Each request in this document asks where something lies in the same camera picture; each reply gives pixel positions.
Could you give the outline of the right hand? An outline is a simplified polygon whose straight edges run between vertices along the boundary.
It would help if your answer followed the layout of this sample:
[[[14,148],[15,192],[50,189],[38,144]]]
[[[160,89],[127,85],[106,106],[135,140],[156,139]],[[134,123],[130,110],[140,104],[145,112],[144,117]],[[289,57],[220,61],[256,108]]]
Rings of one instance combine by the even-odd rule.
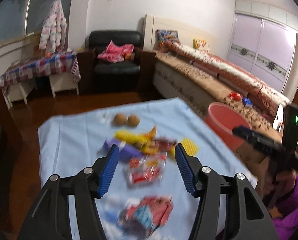
[[[293,190],[296,177],[297,173],[295,170],[278,173],[275,178],[269,172],[265,173],[262,193],[263,204],[268,210],[275,206],[276,201],[280,197],[285,196]]]

